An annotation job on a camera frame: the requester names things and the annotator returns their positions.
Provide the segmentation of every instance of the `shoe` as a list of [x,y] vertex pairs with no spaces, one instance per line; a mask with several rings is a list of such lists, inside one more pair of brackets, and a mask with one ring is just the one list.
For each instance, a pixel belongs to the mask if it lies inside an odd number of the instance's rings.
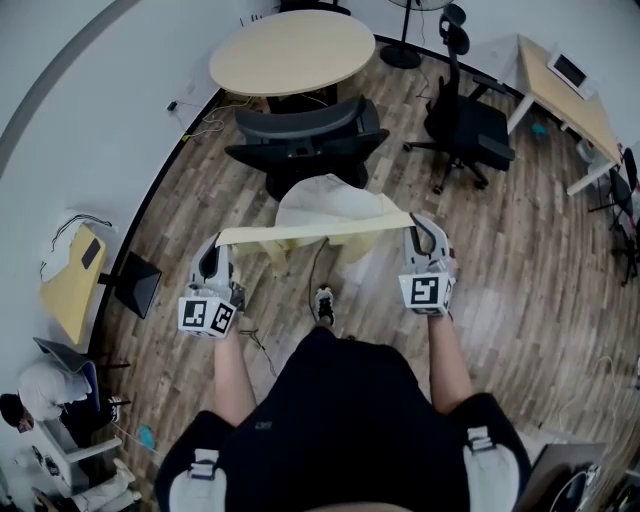
[[318,320],[324,317],[329,318],[332,326],[336,321],[333,314],[333,293],[331,288],[326,285],[321,286],[316,291],[316,314],[318,315]]
[[128,483],[135,482],[135,475],[131,472],[131,470],[124,462],[116,457],[115,459],[113,459],[113,463],[116,466],[116,473],[122,475]]

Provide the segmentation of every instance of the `table leg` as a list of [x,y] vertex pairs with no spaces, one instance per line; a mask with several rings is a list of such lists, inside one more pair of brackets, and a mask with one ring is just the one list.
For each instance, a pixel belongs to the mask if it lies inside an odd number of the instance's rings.
[[607,160],[602,165],[595,167],[592,171],[588,172],[584,177],[580,178],[573,185],[567,188],[567,195],[572,196],[577,192],[580,192],[587,185],[596,181],[603,174],[606,174],[614,165],[614,162]]
[[520,122],[520,119],[524,117],[531,105],[533,105],[533,95],[529,93],[524,98],[522,98],[522,101],[520,102],[520,105],[518,105],[518,108],[516,108],[513,114],[511,114],[509,122],[507,123],[507,133],[511,133],[514,130],[514,128]]

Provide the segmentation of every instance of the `cable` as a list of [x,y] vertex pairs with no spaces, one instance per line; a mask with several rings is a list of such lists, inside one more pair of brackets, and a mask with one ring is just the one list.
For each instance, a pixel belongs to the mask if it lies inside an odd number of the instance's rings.
[[328,107],[329,105],[327,105],[324,101],[319,100],[318,98],[313,98],[311,96],[307,96],[306,94],[300,94],[300,96],[307,98],[308,100],[313,100],[313,101],[317,101],[318,103],[321,103],[322,105],[324,105],[325,107]]
[[164,458],[164,455],[162,455],[160,452],[155,451],[153,448],[151,448],[150,446],[147,446],[146,444],[142,444],[140,441],[138,441],[135,437],[133,437],[131,434],[129,434],[129,432],[127,432],[126,430],[121,429],[118,425],[116,425],[113,421],[111,422],[111,424],[116,427],[120,432],[122,432],[125,436],[128,436],[130,439],[133,439],[134,442],[138,443],[140,446],[142,446],[143,448],[146,448],[147,450],[149,450],[150,452],[155,453],[156,455],[159,455],[160,457]]
[[308,288],[309,288],[309,311],[311,311],[311,316],[313,317],[314,321],[318,321],[318,319],[316,318],[316,313],[315,311],[313,311],[313,306],[311,305],[311,281],[313,280],[313,271],[316,269],[316,263],[318,261],[318,256],[320,256],[320,253],[322,252],[322,249],[324,248],[325,244],[327,243],[327,240],[329,240],[328,238],[324,239],[324,242],[322,242],[322,245],[320,246],[320,249],[318,249],[318,252],[316,252],[316,256],[313,258],[313,265],[311,265],[311,272],[309,273],[309,284],[308,284]]
[[564,492],[564,490],[565,490],[567,487],[569,487],[569,484],[570,484],[571,482],[573,482],[576,478],[578,478],[579,476],[582,476],[582,475],[587,476],[587,472],[586,472],[586,471],[579,471],[578,473],[576,473],[575,475],[573,475],[573,476],[569,479],[569,481],[568,481],[566,484],[564,484],[564,485],[562,486],[562,489],[560,489],[560,492],[559,492],[558,494],[556,494],[556,497],[555,497],[555,499],[553,500],[553,503],[551,504],[551,508],[549,509],[549,512],[553,512],[553,507],[555,507],[555,506],[556,506],[556,503],[557,503],[557,501],[558,501],[558,498],[560,498],[560,496],[562,495],[562,493]]
[[[238,103],[238,104],[233,104],[233,105],[225,105],[223,107],[216,107],[214,108],[211,112],[209,112],[206,116],[204,116],[202,118],[202,122],[206,123],[206,124],[218,124],[217,128],[210,128],[208,130],[202,130],[199,131],[198,133],[194,133],[194,134],[186,134],[182,137],[182,140],[184,142],[188,141],[190,138],[192,137],[197,137],[198,135],[202,135],[203,133],[209,133],[209,132],[221,132],[222,130],[224,130],[225,124],[224,121],[222,119],[208,119],[210,116],[212,116],[215,112],[217,112],[218,110],[222,110],[223,108],[234,108],[234,107],[245,107],[249,104],[249,102],[251,101],[251,99],[253,98],[253,96],[249,96],[249,98],[247,98],[247,101],[245,101],[244,103]],[[181,105],[189,105],[191,107],[198,107],[198,108],[204,108],[200,105],[194,105],[193,103],[185,103],[184,101],[176,101],[176,103],[179,103]],[[185,127],[182,124],[182,121],[180,120],[180,117],[176,116],[176,118],[178,119],[178,122],[180,123],[180,128],[182,128],[182,132],[186,132],[187,130],[185,129]]]
[[278,372],[276,372],[276,367],[273,365],[273,361],[269,357],[269,353],[267,352],[267,349],[264,347],[262,343],[260,343],[258,336],[256,336],[257,332],[258,332],[258,329],[253,329],[253,330],[247,329],[247,330],[238,331],[238,333],[242,334],[243,336],[249,336],[249,338],[251,338],[256,343],[256,345],[260,347],[260,349],[264,352],[264,355],[267,358],[267,361],[269,361],[269,370],[271,370],[271,375],[273,375],[277,379]]

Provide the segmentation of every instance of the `wooden desk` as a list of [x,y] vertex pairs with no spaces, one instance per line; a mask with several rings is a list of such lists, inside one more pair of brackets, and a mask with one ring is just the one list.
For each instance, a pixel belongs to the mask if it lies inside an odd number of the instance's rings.
[[360,21],[329,11],[291,11],[260,19],[218,47],[209,64],[224,89],[275,97],[336,84],[360,71],[375,50]]
[[620,163],[616,138],[598,93],[588,100],[582,99],[547,67],[549,52],[522,35],[518,36],[518,46],[528,92],[509,118],[508,132],[514,130],[535,102],[565,121],[565,128],[569,127],[589,140],[607,159],[567,188],[567,194],[572,196]]
[[[89,268],[85,269],[82,257],[94,240],[100,244],[100,249]],[[91,296],[98,284],[106,257],[105,243],[82,225],[71,242],[69,264],[53,279],[40,285],[40,299],[44,309],[55,317],[76,345],[84,339]]]

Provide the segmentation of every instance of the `office chair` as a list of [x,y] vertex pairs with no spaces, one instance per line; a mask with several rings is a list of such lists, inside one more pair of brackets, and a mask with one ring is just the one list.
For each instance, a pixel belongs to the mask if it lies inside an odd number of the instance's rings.
[[504,86],[495,80],[474,76],[478,87],[470,96],[460,96],[460,66],[458,55],[469,51],[469,37],[462,29],[466,20],[465,12],[455,4],[444,8],[440,16],[440,36],[449,50],[449,82],[438,79],[439,96],[431,106],[427,103],[427,118],[424,127],[435,142],[405,142],[405,151],[413,148],[433,149],[449,154],[442,183],[433,188],[441,194],[444,183],[454,167],[467,166],[476,176],[476,188],[484,189],[489,181],[476,167],[480,162],[495,169],[506,171],[509,162],[515,158],[515,152],[509,147],[507,117],[501,111],[480,103],[478,99],[487,89],[505,94]]
[[265,172],[267,192],[277,201],[299,181],[324,174],[364,188],[369,178],[364,162],[389,136],[364,96],[298,114],[236,109],[236,122],[247,144],[225,151]]
[[622,235],[624,236],[624,248],[623,249],[612,249],[611,254],[614,256],[626,256],[627,258],[627,271],[625,274],[624,281],[622,281],[622,286],[625,286],[629,279],[632,277],[638,277],[638,261],[640,261],[640,244],[638,243],[638,233],[640,233],[640,219],[636,223],[636,239],[632,239],[627,236],[627,234],[623,231]]
[[588,210],[589,213],[597,212],[598,210],[604,210],[605,208],[611,208],[612,206],[617,205],[618,208],[620,208],[620,211],[613,219],[613,223],[609,227],[609,230],[612,230],[613,227],[618,223],[622,212],[626,213],[629,217],[633,217],[633,202],[631,201],[631,196],[634,189],[636,188],[636,185],[638,184],[638,169],[636,167],[636,161],[633,157],[633,152],[630,148],[624,150],[623,162],[627,170],[628,182],[625,181],[622,176],[620,176],[619,165],[616,165],[615,167],[609,169],[609,182],[611,186],[609,188],[609,192],[607,192],[607,196],[611,195],[611,199],[613,199],[613,202]]
[[280,12],[299,11],[303,9],[317,9],[320,11],[331,11],[351,16],[351,11],[337,5],[336,3],[328,4],[318,2],[318,0],[282,0],[280,3]]

